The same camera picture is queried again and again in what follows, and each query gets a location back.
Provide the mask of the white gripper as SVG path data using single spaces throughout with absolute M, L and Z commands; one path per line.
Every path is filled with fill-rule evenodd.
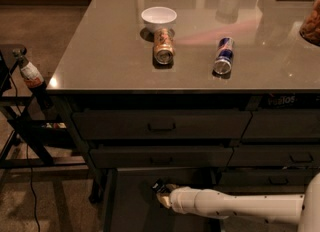
M 169 193 L 157 193 L 157 200 L 167 209 L 172 208 L 180 214 L 194 214 L 196 211 L 195 199 L 199 189 L 180 187 L 176 184 L 166 184 Z

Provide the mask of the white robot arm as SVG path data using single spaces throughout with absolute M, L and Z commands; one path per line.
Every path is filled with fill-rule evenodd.
M 165 184 L 161 179 L 152 190 L 164 207 L 176 213 L 217 219 L 256 218 L 296 224 L 297 232 L 320 232 L 320 174 L 310 181 L 304 194 L 235 196 L 213 189 Z

